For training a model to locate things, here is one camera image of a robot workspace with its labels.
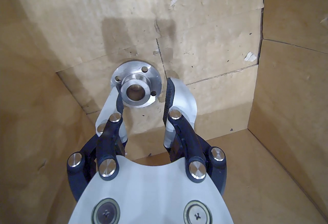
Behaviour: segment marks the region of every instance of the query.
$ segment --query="metal pin cap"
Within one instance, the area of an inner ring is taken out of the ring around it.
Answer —
[[[109,116],[109,120],[111,122],[118,122],[121,119],[121,114],[120,113],[113,113]]]
[[[223,150],[218,147],[212,148],[211,153],[213,155],[214,160],[216,161],[223,161],[225,158]]]
[[[81,161],[82,155],[79,152],[75,152],[68,158],[67,163],[71,168],[75,168],[81,163]]]
[[[189,172],[197,180],[201,180],[206,176],[206,168],[199,161],[193,161],[189,164]]]
[[[97,131],[99,134],[102,134],[104,132],[105,126],[106,126],[106,123],[102,123],[102,124],[98,125]]]
[[[98,167],[99,170],[99,174],[102,177],[109,177],[111,175],[113,175],[113,173],[116,170],[116,162],[114,159],[109,158],[109,159],[105,159],[100,166]]]
[[[176,110],[176,109],[172,109],[170,111],[170,117],[171,119],[173,120],[178,120],[179,118],[181,118],[181,112],[179,110]]]

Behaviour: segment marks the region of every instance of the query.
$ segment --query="aluminum pipe flange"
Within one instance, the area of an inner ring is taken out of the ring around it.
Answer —
[[[155,102],[162,90],[159,72],[144,61],[128,61],[120,65],[110,80],[111,87],[119,85],[126,106],[144,108]]]

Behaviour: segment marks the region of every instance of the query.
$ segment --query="metal washer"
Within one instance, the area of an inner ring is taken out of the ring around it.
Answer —
[[[118,203],[111,198],[101,200],[92,210],[92,224],[117,224],[121,211]]]
[[[210,209],[199,200],[192,200],[185,206],[183,212],[185,224],[212,224]]]

